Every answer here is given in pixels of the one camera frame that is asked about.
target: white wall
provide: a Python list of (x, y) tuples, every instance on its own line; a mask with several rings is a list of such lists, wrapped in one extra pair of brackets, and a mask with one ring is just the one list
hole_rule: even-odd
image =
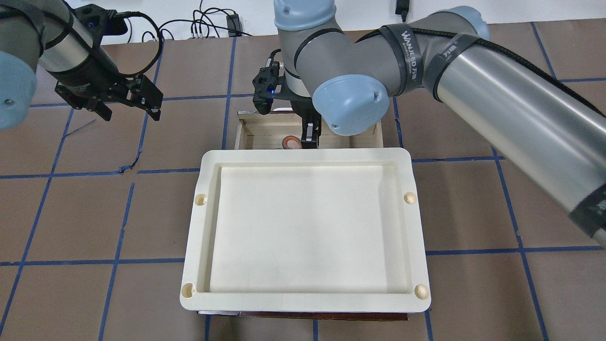
[[(136, 10), (151, 16), (162, 24), (171, 19), (191, 19), (191, 12), (198, 8), (198, 0), (67, 0), (72, 7), (94, 3), (119, 12)], [(394, 14), (396, 0), (336, 0), (337, 20), (344, 30), (370, 30), (384, 24), (399, 22)], [(565, 19), (606, 18), (606, 0), (411, 0), (409, 21), (421, 19), (437, 10), (459, 5), (475, 7), (488, 23), (551, 21)], [(252, 35), (276, 34), (273, 25), (272, 0), (204, 0), (204, 8), (233, 8), (240, 14), (243, 30)], [(224, 26), (225, 15), (212, 15), (216, 25)], [(133, 20), (133, 41), (141, 41), (141, 35), (151, 26), (143, 19)], [(176, 39), (190, 38), (187, 23), (167, 26)], [(106, 37), (104, 44), (126, 42), (128, 35)]]

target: round hole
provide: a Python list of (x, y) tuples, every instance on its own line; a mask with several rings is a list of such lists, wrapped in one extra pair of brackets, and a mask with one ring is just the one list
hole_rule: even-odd
[(196, 292), (196, 287), (191, 283), (186, 283), (181, 287), (181, 295), (186, 299), (191, 298), (194, 292)]
[(408, 192), (406, 194), (404, 194), (404, 201), (407, 204), (416, 204), (416, 194), (412, 193), (412, 192)]
[(415, 286), (415, 296), (422, 300), (427, 299), (429, 297), (429, 288), (423, 284)]
[(196, 195), (196, 197), (193, 199), (193, 202), (198, 205), (198, 206), (202, 206), (203, 204), (206, 204), (206, 201), (208, 200), (208, 198), (206, 197), (205, 194), (198, 194)]

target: black connector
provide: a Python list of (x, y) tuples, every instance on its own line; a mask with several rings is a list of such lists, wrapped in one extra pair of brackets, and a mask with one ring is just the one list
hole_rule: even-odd
[(227, 15), (227, 28), (229, 36), (242, 36), (242, 25), (238, 14)]

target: rectangular tray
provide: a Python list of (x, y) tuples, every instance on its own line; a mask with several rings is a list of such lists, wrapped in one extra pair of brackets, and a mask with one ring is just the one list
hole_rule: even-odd
[(180, 299), (197, 311), (426, 310), (431, 297), (410, 154), (206, 153)]

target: white object in box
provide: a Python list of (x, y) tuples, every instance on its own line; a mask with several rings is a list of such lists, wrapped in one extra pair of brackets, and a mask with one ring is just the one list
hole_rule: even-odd
[(181, 305), (196, 311), (426, 310), (410, 154), (207, 152), (181, 285)]

